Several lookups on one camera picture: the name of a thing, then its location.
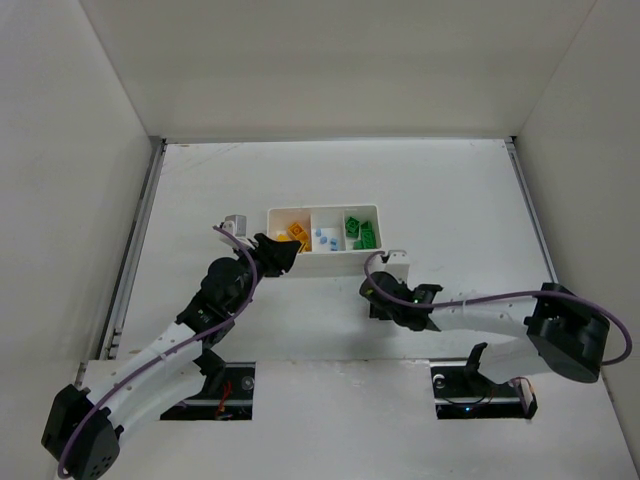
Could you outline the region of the yellow long lego brick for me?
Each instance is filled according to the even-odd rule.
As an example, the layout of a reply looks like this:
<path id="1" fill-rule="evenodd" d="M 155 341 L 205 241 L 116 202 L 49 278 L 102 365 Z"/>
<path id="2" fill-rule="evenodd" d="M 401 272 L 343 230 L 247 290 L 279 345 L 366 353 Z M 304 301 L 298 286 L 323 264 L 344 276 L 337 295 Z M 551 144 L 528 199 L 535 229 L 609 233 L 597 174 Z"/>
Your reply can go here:
<path id="1" fill-rule="evenodd" d="M 285 234 L 278 234 L 276 237 L 278 242 L 291 242 L 292 238 Z M 311 245 L 308 242 L 299 240 L 299 253 L 306 253 L 311 251 Z"/>

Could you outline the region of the yellow curved lego brick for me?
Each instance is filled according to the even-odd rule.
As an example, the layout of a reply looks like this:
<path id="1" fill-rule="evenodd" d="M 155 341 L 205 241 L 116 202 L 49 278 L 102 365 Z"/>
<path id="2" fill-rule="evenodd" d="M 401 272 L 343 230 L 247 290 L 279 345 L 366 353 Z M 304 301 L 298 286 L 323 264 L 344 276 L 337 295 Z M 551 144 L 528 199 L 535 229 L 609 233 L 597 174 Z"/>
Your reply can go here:
<path id="1" fill-rule="evenodd" d="M 300 242 L 308 241 L 307 230 L 298 222 L 293 222 L 287 227 L 287 234 L 292 240 L 298 240 Z"/>

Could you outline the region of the green lego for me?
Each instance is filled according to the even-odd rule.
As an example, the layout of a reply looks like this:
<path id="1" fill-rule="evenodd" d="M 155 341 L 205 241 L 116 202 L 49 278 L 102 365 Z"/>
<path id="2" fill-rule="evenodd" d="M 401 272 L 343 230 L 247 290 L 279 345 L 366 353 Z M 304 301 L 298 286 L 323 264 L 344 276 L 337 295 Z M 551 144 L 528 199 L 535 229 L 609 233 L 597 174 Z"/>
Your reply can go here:
<path id="1" fill-rule="evenodd" d="M 377 248 L 375 231 L 370 221 L 365 221 L 361 224 L 360 240 L 364 249 Z"/>

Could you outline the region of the green square lego brick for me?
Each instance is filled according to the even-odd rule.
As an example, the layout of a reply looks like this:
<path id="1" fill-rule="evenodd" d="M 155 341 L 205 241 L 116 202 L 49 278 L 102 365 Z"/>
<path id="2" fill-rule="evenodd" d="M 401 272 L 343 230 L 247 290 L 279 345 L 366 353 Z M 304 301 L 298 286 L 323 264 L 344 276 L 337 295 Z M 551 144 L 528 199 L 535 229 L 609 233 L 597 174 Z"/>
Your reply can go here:
<path id="1" fill-rule="evenodd" d="M 345 236 L 347 238 L 357 239 L 360 234 L 361 222 L 353 216 L 349 216 L 345 220 Z"/>

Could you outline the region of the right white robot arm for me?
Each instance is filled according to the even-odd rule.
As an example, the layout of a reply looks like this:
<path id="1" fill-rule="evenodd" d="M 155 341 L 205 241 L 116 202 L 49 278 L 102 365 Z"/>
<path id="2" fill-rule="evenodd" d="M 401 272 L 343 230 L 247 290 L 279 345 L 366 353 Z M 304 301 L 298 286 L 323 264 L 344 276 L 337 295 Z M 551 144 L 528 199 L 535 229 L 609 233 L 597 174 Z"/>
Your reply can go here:
<path id="1" fill-rule="evenodd" d="M 477 294 L 461 293 L 434 307 L 442 291 L 438 284 L 409 289 L 390 273 L 377 271 L 363 281 L 359 294 L 369 302 L 372 318 L 411 331 L 505 336 L 497 344 L 476 344 L 467 359 L 470 373 L 494 384 L 548 371 L 579 383 L 598 380 L 609 321 L 561 285 L 545 283 L 533 296 L 487 303 Z"/>

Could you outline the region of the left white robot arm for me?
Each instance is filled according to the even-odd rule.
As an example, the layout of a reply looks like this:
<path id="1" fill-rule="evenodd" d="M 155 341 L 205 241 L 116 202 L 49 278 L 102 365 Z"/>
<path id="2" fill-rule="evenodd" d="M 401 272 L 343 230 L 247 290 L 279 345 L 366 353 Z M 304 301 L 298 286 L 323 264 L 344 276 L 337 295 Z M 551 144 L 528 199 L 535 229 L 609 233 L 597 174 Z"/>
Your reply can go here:
<path id="1" fill-rule="evenodd" d="M 220 376 L 225 364 L 213 346 L 249 306 L 259 282 L 289 272 L 301 249 L 298 240 L 262 233 L 241 240 L 215 230 L 235 255 L 210 264 L 176 320 L 103 380 L 84 388 L 69 384 L 55 395 L 41 444 L 56 460 L 59 478 L 100 478 L 137 429 Z"/>

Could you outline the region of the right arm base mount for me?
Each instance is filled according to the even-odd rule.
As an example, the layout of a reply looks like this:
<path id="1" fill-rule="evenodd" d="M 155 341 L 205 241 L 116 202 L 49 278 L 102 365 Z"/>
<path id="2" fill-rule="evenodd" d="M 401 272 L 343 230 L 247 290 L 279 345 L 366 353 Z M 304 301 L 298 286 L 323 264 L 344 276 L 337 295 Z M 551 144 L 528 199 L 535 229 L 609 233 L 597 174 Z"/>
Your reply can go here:
<path id="1" fill-rule="evenodd" d="M 529 379 L 515 377 L 496 384 L 478 369 L 486 342 L 473 347 L 465 363 L 431 364 L 434 408 L 439 420 L 524 419 L 538 411 L 537 397 Z"/>

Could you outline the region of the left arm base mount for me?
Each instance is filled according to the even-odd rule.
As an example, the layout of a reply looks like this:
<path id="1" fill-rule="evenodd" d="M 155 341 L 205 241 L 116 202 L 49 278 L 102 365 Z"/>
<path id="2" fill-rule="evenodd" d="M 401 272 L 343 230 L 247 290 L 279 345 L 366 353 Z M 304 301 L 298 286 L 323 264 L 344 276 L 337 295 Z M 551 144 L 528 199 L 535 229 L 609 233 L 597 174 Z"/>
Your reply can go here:
<path id="1" fill-rule="evenodd" d="M 202 389 L 160 416 L 161 421 L 249 421 L 253 416 L 255 362 L 225 362 L 212 351 L 196 360 Z"/>

